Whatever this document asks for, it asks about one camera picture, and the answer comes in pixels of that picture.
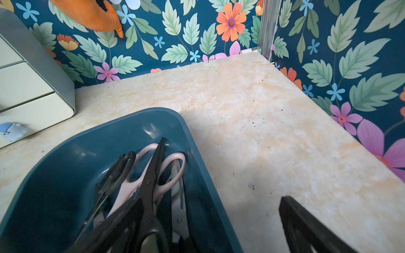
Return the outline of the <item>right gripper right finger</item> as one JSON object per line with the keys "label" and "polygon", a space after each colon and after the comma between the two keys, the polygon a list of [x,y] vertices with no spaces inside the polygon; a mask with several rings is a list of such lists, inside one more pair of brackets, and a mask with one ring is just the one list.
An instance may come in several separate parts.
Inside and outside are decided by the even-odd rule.
{"label": "right gripper right finger", "polygon": [[283,196],[279,215],[291,253],[355,253],[291,196]]}

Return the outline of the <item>all black scissors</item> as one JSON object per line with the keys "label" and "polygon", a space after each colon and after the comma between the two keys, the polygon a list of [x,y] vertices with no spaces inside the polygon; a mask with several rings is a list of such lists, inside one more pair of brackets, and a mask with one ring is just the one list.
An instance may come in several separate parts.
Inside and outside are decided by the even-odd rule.
{"label": "all black scissors", "polygon": [[143,215],[139,225],[136,226],[137,231],[135,232],[135,241],[131,244],[134,253],[139,253],[141,251],[142,243],[151,235],[156,236],[158,249],[163,253],[169,252],[169,244],[165,231],[160,221],[157,219],[154,210],[154,192],[163,159],[165,141],[165,138],[161,138],[158,143],[139,189],[138,197],[142,203]]}

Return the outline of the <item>grey handled steel scissors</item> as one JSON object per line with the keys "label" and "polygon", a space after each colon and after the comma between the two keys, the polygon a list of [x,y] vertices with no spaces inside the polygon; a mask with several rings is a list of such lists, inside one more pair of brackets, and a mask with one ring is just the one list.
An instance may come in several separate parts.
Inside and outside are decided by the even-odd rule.
{"label": "grey handled steel scissors", "polygon": [[197,253],[189,234],[182,176],[171,189],[172,252]]}

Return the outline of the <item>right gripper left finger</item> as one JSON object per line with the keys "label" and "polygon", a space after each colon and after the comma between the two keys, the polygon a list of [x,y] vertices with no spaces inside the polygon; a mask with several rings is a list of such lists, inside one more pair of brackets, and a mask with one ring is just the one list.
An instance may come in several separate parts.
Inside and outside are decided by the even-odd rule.
{"label": "right gripper left finger", "polygon": [[131,198],[67,253],[129,253],[134,248],[144,214],[141,198]]}

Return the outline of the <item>black handled scissors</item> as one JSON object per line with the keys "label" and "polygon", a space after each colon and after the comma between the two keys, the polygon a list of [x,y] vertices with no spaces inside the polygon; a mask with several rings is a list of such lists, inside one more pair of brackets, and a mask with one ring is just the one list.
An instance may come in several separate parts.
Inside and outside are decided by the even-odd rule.
{"label": "black handled scissors", "polygon": [[83,234],[88,230],[88,227],[91,224],[93,224],[93,229],[95,229],[105,220],[103,208],[104,202],[121,187],[131,171],[135,160],[136,153],[134,151],[119,156],[107,170],[101,182],[96,185],[95,204],[83,223],[75,243],[83,237]]}

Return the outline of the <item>pink kitchen scissors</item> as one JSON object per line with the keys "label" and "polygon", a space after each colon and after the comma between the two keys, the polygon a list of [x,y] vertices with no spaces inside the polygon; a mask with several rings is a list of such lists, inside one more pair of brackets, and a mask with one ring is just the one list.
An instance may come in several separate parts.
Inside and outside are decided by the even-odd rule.
{"label": "pink kitchen scissors", "polygon": [[[141,176],[136,180],[131,182],[130,176],[126,176],[123,183],[121,184],[117,199],[108,213],[107,217],[111,216],[116,210],[118,210],[135,192],[139,190],[141,184],[144,180],[148,166],[151,163],[151,159],[147,163],[146,167],[143,170]],[[183,153],[177,152],[169,155],[161,164],[158,179],[163,174],[163,172],[168,168],[169,165],[172,165],[172,172],[177,171],[175,176],[171,176],[170,181],[164,185],[157,185],[154,191],[154,201],[157,201],[162,197],[166,192],[172,189],[177,183],[182,179],[182,175],[185,171],[186,157]]]}

